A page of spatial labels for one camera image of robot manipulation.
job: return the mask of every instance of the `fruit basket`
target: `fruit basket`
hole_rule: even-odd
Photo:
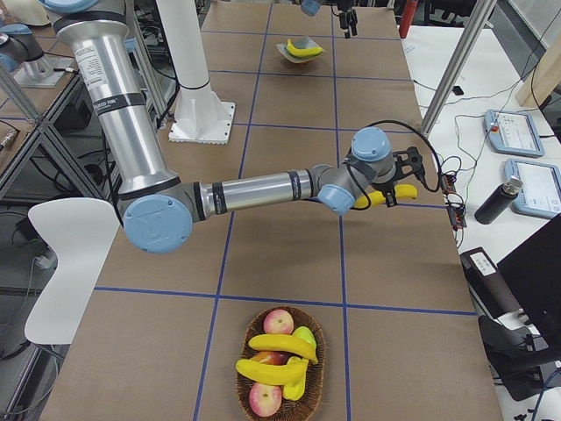
[[[250,390],[255,382],[247,379],[240,373],[237,373],[236,389],[238,392],[238,400],[247,418],[252,421],[306,421],[312,418],[321,401],[323,372],[325,368],[325,343],[323,333],[320,325],[314,318],[303,310],[287,306],[278,306],[260,312],[257,316],[255,316],[247,329],[240,358],[250,359],[257,353],[248,346],[248,342],[254,336],[265,333],[263,322],[266,315],[277,309],[288,311],[294,320],[294,326],[307,326],[312,331],[316,339],[317,363],[312,364],[310,362],[308,364],[304,394],[297,401],[291,401],[283,398],[280,408],[272,416],[259,417],[253,412],[249,403]]]

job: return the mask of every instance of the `black stand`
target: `black stand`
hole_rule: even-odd
[[[516,401],[540,393],[543,382],[557,369],[561,346],[547,347],[541,338],[533,338],[523,327],[510,331],[487,316],[479,318],[479,329],[487,358]],[[549,387],[561,386],[555,377]]]

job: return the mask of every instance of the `apple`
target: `apple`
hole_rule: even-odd
[[[284,366],[291,356],[291,353],[283,353],[282,351],[261,351],[253,355],[250,360],[273,366]]]
[[[279,386],[255,383],[249,392],[249,406],[259,417],[271,417],[282,403],[282,391]]]
[[[290,313],[283,309],[271,311],[263,321],[265,333],[284,333],[289,335],[295,328],[295,321]]]

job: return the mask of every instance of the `brown table surface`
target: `brown table surface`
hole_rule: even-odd
[[[202,35],[213,90],[237,110],[227,146],[160,133],[184,181],[336,165],[371,121],[421,120],[386,9],[359,9],[344,39],[327,7],[218,2]],[[299,35],[326,50],[306,66],[275,47]],[[420,147],[434,184],[427,148],[387,129],[395,150]],[[314,419],[502,419],[442,197],[424,190],[343,218],[311,202],[213,217],[166,255],[119,232],[41,419],[243,420],[234,364],[253,316],[279,303],[323,328]]]

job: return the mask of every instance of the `robot arm in background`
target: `robot arm in background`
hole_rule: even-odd
[[[119,199],[125,207],[125,233],[147,252],[173,251],[187,239],[194,222],[228,211],[316,197],[344,215],[370,185],[380,189],[391,205],[395,182],[406,176],[401,170],[404,163],[414,161],[422,168],[418,153],[415,157],[409,151],[393,153],[386,134],[368,127],[356,133],[341,168],[318,165],[228,182],[182,183],[164,161],[124,48],[125,15],[133,13],[131,2],[40,2],[58,39],[74,51],[117,160],[123,179]]]
[[[302,0],[301,9],[308,16],[315,16],[323,1],[331,9],[333,6],[337,6],[339,13],[336,16],[339,18],[339,26],[343,30],[344,37],[347,39],[351,35],[356,37],[359,18],[357,17],[357,11],[353,9],[355,0]]]
[[[0,64],[8,71],[15,71],[24,63],[25,71],[35,81],[53,74],[43,48],[31,30],[23,24],[11,24],[0,28]]]

